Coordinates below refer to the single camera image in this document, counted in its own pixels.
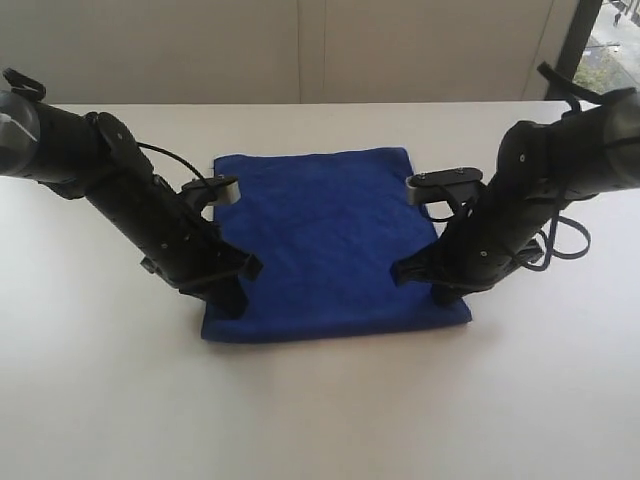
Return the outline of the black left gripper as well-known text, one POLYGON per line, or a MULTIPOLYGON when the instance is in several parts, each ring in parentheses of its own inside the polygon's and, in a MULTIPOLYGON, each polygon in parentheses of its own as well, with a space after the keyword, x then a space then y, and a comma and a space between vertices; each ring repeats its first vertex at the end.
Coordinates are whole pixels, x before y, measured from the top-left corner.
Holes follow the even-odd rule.
POLYGON ((100 141, 105 171, 85 198, 143 254, 143 267, 180 293, 205 300, 217 319, 240 319, 248 298, 238 276, 256 279, 263 263, 222 239, 159 175, 128 128, 106 112, 85 116, 100 141))

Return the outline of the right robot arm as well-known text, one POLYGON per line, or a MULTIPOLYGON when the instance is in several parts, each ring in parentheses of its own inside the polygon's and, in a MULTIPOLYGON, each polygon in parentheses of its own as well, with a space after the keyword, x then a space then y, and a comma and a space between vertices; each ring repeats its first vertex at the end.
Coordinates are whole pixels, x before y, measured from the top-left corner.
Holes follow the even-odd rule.
POLYGON ((606 94, 589 110, 571 101, 553 123, 521 120, 498 148, 488 182, 477 168, 459 167, 407 178, 408 202, 444 202, 440 237, 395 261, 396 285, 427 283, 438 305, 492 289, 518 269, 546 270, 552 259, 576 260, 555 246, 566 225, 586 240, 589 231, 562 212, 576 202, 639 186, 639 95, 632 89, 606 94))

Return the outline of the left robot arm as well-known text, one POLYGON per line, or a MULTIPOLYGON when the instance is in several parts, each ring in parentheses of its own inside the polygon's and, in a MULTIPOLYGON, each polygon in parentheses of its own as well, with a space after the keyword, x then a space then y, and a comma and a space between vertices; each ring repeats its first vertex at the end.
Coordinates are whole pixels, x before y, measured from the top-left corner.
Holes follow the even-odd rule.
POLYGON ((106 112, 84 116, 1 94, 1 174, 35 181, 56 195, 86 199, 143 254, 142 267, 179 293, 240 318, 258 258, 228 243, 204 217, 239 198, 236 177, 197 176, 174 190, 131 131, 106 112))

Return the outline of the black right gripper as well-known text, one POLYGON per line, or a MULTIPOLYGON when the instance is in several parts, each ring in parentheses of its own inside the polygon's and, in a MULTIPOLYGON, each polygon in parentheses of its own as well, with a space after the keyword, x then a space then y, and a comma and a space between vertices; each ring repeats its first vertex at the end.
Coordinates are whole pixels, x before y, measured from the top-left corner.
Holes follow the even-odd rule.
POLYGON ((433 283, 433 302, 448 306, 469 293, 492 288, 520 264, 513 260, 535 233, 565 207, 550 171, 550 127, 520 121, 505 134, 494 176, 470 216, 449 227, 438 241, 436 265, 429 252, 396 260, 395 285, 433 283))

